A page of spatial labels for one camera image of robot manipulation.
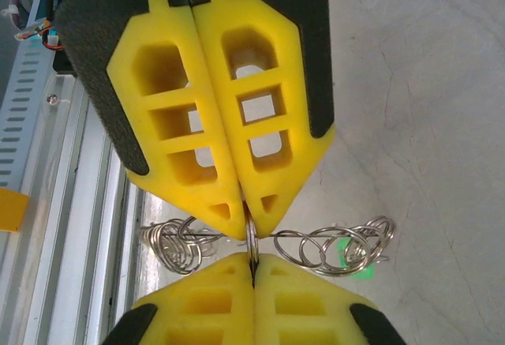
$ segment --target textured black surface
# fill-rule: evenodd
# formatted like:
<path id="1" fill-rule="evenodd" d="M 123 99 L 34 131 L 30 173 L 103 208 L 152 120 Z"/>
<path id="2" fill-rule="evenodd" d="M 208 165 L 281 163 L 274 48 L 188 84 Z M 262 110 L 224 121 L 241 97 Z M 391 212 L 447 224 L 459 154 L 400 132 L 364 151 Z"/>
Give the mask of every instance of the textured black surface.
<path id="1" fill-rule="evenodd" d="M 311 134 L 322 137 L 334 121 L 327 0 L 263 0 L 300 29 Z M 171 6 L 208 0 L 169 0 Z M 147 0 L 65 0 L 55 15 L 65 52 L 82 80 L 122 162 L 145 175 L 148 164 L 119 103 L 106 67 L 131 16 Z"/>
<path id="2" fill-rule="evenodd" d="M 144 304 L 125 313 L 102 345 L 138 345 L 148 330 L 158 308 Z"/>
<path id="3" fill-rule="evenodd" d="M 169 0 L 172 6 L 187 0 Z M 77 75 L 121 158 L 131 171 L 149 172 L 137 139 L 119 103 L 106 67 L 131 16 L 148 12 L 148 0 L 65 0 L 56 28 Z"/>
<path id="4" fill-rule="evenodd" d="M 328 0 L 262 0 L 300 30 L 310 132 L 322 137 L 334 121 Z M 209 0 L 190 0 L 192 6 Z"/>
<path id="5" fill-rule="evenodd" d="M 61 75 L 77 75 L 65 51 L 56 52 L 53 60 L 53 69 Z"/>
<path id="6" fill-rule="evenodd" d="M 406 345 L 382 312 L 364 304 L 353 304 L 350 312 L 369 345 Z"/>

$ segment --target metal spring coil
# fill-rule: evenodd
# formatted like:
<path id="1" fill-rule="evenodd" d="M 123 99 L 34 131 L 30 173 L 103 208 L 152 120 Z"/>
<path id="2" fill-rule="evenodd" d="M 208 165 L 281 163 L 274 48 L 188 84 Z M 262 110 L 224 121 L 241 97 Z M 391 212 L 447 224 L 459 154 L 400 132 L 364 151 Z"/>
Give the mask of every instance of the metal spring coil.
<path id="1" fill-rule="evenodd" d="M 226 237 L 224 234 L 193 231 L 189 225 L 196 219 L 170 219 L 165 223 L 154 224 L 140 229 L 145 245 L 149 246 L 172 272 L 188 275 L 195 272 L 205 258 L 202 247 Z M 374 262 L 387 261 L 382 253 L 395 236 L 395 222 L 386 216 L 377 216 L 365 225 L 356 227 L 324 227 L 308 234 L 284 230 L 271 234 L 279 255 L 301 268 L 324 276 L 350 276 L 367 268 Z M 248 220 L 249 257 L 257 262 L 258 241 L 252 220 Z M 299 238 L 297 257 L 289 254 L 281 246 L 280 238 Z M 349 243 L 341 254 L 345 266 L 334 266 L 327 262 L 328 249 L 340 238 L 348 238 Z M 309 260 L 306 246 L 313 244 L 318 250 L 318 262 Z"/>

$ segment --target wire ring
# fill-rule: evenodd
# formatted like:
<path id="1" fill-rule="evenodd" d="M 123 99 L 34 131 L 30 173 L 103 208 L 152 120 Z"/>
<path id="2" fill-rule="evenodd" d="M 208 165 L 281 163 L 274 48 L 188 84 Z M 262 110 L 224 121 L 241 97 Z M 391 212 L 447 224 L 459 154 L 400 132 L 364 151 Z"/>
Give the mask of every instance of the wire ring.
<path id="1" fill-rule="evenodd" d="M 301 255 L 301 261 L 292 257 L 288 252 L 286 252 L 284 250 L 284 248 L 280 245 L 279 243 L 279 238 L 281 237 L 289 237 L 289 236 L 286 236 L 286 234 L 294 234 L 296 237 L 298 238 L 303 238 L 303 243 L 305 244 L 305 242 L 307 241 L 310 241 L 316 248 L 319 249 L 319 254 L 320 254 L 320 257 L 321 257 L 321 262 L 319 264 L 313 264 L 312 262 L 310 262 L 309 260 L 307 260 L 306 258 L 303 259 L 302 258 L 302 255 Z M 275 248 L 277 249 L 277 251 L 285 258 L 287 259 L 289 262 L 293 263 L 293 264 L 296 264 L 298 266 L 300 266 L 301 268 L 306 268 L 308 270 L 315 270 L 317 268 L 320 268 L 321 266 L 323 266 L 323 264 L 326 262 L 326 253 L 324 252 L 324 249 L 323 247 L 313 238 L 309 237 L 307 234 L 304 234 L 304 233 L 301 233 L 301 232 L 297 232 L 297 231 L 290 231 L 290 230 L 284 230 L 284 231 L 280 231 L 280 232 L 277 232 L 275 234 L 274 237 L 274 246 Z"/>
<path id="2" fill-rule="evenodd" d="M 226 237 L 224 234 L 207 231 L 192 231 L 189 226 L 196 219 L 170 219 L 165 223 L 151 227 L 142 227 L 140 235 L 146 246 L 149 246 L 163 265 L 181 275 L 196 271 L 206 258 L 203 246 Z M 245 243 L 249 255 L 252 273 L 256 272 L 260 260 L 260 251 L 256 227 L 250 215 L 245 225 Z M 374 262 L 389 261 L 383 252 L 395 236 L 396 225 L 386 216 L 377 216 L 365 225 L 355 227 L 324 227 L 304 234 L 299 231 L 284 230 L 271 234 L 274 246 L 279 255 L 289 262 L 312 270 L 324 276 L 349 276 L 365 269 Z M 299 259 L 289 254 L 280 244 L 280 238 L 298 238 Z M 335 266 L 327 262 L 327 252 L 334 242 L 348 238 L 349 243 L 343 250 L 345 266 Z M 319 251 L 320 262 L 312 262 L 307 256 L 306 246 L 311 242 Z"/>
<path id="3" fill-rule="evenodd" d="M 245 223 L 245 243 L 247 244 L 247 253 L 249 255 L 249 265 L 254 277 L 258 264 L 260 263 L 260 247 L 258 237 L 256 236 L 256 227 L 251 215 L 246 216 Z"/>

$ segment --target yellow object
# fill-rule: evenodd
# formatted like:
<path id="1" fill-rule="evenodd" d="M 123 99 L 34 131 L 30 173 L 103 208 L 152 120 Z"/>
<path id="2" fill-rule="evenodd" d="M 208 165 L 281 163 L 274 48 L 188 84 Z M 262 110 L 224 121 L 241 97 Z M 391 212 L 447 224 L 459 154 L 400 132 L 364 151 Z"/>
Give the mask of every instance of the yellow object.
<path id="1" fill-rule="evenodd" d="M 191 9 L 170 8 L 167 0 L 149 0 L 149 9 L 130 19 L 107 67 L 150 169 L 145 176 L 130 171 L 129 178 L 244 238 L 238 179 Z M 200 116 L 204 130 L 192 130 L 190 114 Z M 214 166 L 198 164 L 203 148 L 210 148 Z"/>
<path id="2" fill-rule="evenodd" d="M 140 345 L 367 345 L 349 307 L 352 294 L 271 254 L 256 286 L 244 253 L 150 294 L 158 307 Z"/>
<path id="3" fill-rule="evenodd" d="M 211 0 L 193 11 L 148 1 L 107 67 L 150 168 L 130 179 L 240 239 L 244 198 L 259 237 L 268 236 L 335 135 L 331 127 L 311 136 L 297 25 L 261 0 Z M 240 77 L 247 65 L 263 71 Z M 245 114 L 256 98 L 272 101 L 271 116 Z M 255 151 L 265 137 L 279 141 L 274 154 Z M 210 148 L 214 166 L 199 165 L 199 148 Z"/>
<path id="4" fill-rule="evenodd" d="M 24 212 L 28 205 L 28 197 L 0 188 L 0 231 L 18 232 L 23 222 Z"/>
<path id="5" fill-rule="evenodd" d="M 148 303 L 158 311 L 140 345 L 253 345 L 254 296 L 245 253 L 158 290 L 133 308 Z"/>
<path id="6" fill-rule="evenodd" d="M 254 288 L 256 345 L 368 345 L 349 311 L 354 303 L 375 308 L 360 295 L 261 254 Z"/>

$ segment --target rectangular cutout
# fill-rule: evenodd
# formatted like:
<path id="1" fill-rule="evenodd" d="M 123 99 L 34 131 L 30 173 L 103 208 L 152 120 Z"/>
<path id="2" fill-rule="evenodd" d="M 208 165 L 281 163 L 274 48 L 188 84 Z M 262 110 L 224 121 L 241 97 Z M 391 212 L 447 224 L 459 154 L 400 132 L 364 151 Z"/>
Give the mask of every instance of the rectangular cutout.
<path id="1" fill-rule="evenodd" d="M 143 96 L 184 88 L 188 77 L 176 45 L 161 43 L 143 46 L 132 65 Z"/>
<path id="2" fill-rule="evenodd" d="M 331 328 L 286 328 L 279 331 L 279 345 L 340 345 Z"/>
<path id="3" fill-rule="evenodd" d="M 223 35 L 221 43 L 231 79 L 247 77 L 278 66 L 271 41 L 255 28 L 228 31 Z"/>
<path id="4" fill-rule="evenodd" d="M 223 335 L 220 328 L 171 328 L 166 333 L 165 344 L 222 345 Z"/>
<path id="5" fill-rule="evenodd" d="M 168 140 L 191 134 L 190 111 L 196 111 L 196 104 L 150 111 L 158 138 Z"/>
<path id="6" fill-rule="evenodd" d="M 286 114 L 280 85 L 239 96 L 238 102 L 244 125 Z"/>
<path id="7" fill-rule="evenodd" d="M 214 166 L 214 158 L 210 148 L 198 148 L 195 150 L 196 162 L 202 167 Z"/>
<path id="8" fill-rule="evenodd" d="M 202 125 L 202 121 L 200 119 L 200 115 L 197 110 L 189 111 L 189 128 L 191 129 L 191 133 L 199 133 L 204 131 L 204 126 Z"/>
<path id="9" fill-rule="evenodd" d="M 182 185 L 212 183 L 218 178 L 215 167 L 202 167 L 198 164 L 195 150 L 171 153 L 167 157 L 175 178 Z"/>
<path id="10" fill-rule="evenodd" d="M 211 205 L 209 208 L 225 220 L 229 220 L 231 217 L 230 206 L 226 203 Z"/>
<path id="11" fill-rule="evenodd" d="M 212 315 L 231 313 L 232 294 L 224 288 L 198 288 L 187 291 L 181 313 L 189 315 Z"/>
<path id="12" fill-rule="evenodd" d="M 315 292 L 278 291 L 275 294 L 278 315 L 324 316 L 323 299 Z"/>
<path id="13" fill-rule="evenodd" d="M 286 167 L 293 159 L 288 132 L 271 133 L 249 140 L 252 165 L 257 171 Z"/>

